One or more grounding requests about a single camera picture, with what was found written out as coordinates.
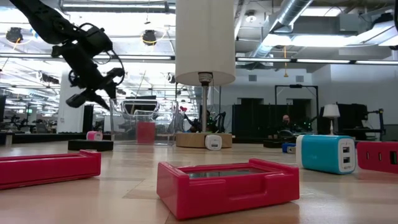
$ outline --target clear plastic bin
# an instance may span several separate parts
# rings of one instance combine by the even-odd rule
[[[115,144],[168,145],[183,130],[183,115],[172,100],[111,100],[111,134]]]

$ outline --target red container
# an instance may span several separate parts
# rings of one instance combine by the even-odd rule
[[[137,144],[155,144],[155,135],[154,122],[140,121],[137,123]]]
[[[101,153],[0,157],[0,190],[94,177],[101,174]]]
[[[398,174],[398,142],[359,142],[356,150],[361,169]]]
[[[260,159],[190,167],[160,162],[156,192],[179,220],[275,205],[300,198],[299,168]]]

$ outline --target lamp shade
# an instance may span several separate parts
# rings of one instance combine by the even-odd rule
[[[234,1],[177,0],[175,74],[200,86],[198,72],[212,72],[210,85],[235,81]]]
[[[338,110],[338,105],[326,105],[323,110],[323,116],[326,118],[339,118],[340,112]]]

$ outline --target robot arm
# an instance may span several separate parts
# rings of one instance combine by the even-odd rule
[[[10,0],[10,2],[28,18],[32,28],[44,41],[53,45],[61,44],[61,46],[53,46],[52,56],[62,56],[72,68],[69,74],[71,86],[85,89],[82,93],[69,98],[67,104],[78,108],[86,101],[94,101],[109,110],[104,99],[95,91],[105,90],[110,98],[115,98],[116,86],[120,83],[113,82],[113,78],[122,77],[123,81],[125,71],[124,68],[114,68],[103,77],[97,69],[97,64],[93,62],[94,56],[109,51],[112,51],[119,59],[104,29],[99,29],[93,24],[74,26],[40,0]],[[91,26],[87,31],[82,29],[86,25]]]

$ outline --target blue power bank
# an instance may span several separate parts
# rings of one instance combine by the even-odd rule
[[[296,144],[294,143],[283,143],[282,144],[282,152],[287,153],[287,148],[288,147],[295,147]]]
[[[350,174],[355,170],[355,143],[349,136],[301,135],[296,140],[300,168]]]

